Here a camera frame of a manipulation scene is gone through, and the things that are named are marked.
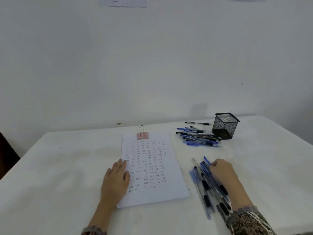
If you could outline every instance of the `mesh pen holder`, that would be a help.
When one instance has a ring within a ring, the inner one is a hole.
[[[212,133],[222,139],[232,139],[238,122],[240,122],[240,120],[232,113],[215,114]]]

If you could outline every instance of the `patterned sleeve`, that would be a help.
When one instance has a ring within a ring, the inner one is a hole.
[[[100,228],[96,226],[86,227],[82,230],[81,235],[106,235]]]
[[[232,235],[276,235],[256,206],[234,211],[226,224]]]

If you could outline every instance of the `table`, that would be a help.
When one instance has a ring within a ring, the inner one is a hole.
[[[175,134],[188,126],[184,122],[145,125],[149,133],[170,133],[191,196],[117,209],[108,234],[229,235],[219,213],[210,221],[204,216],[188,173],[190,159],[202,156],[233,164],[278,234],[313,231],[313,146],[264,117],[239,119],[233,139],[221,148],[184,145]],[[120,158],[123,135],[139,131],[132,126],[45,134],[0,181],[1,233],[80,234],[99,202],[106,169]]]

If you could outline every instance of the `person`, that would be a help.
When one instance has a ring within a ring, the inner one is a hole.
[[[88,227],[82,235],[106,235],[110,217],[116,205],[126,194],[130,175],[125,171],[126,161],[120,159],[108,169],[101,188],[101,199]],[[210,166],[213,176],[224,185],[232,205],[233,213],[227,225],[233,235],[276,235],[266,219],[253,205],[231,163],[217,159]]]

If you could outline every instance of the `wall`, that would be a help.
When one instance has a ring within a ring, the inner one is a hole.
[[[264,115],[313,143],[313,0],[0,0],[0,131]]]

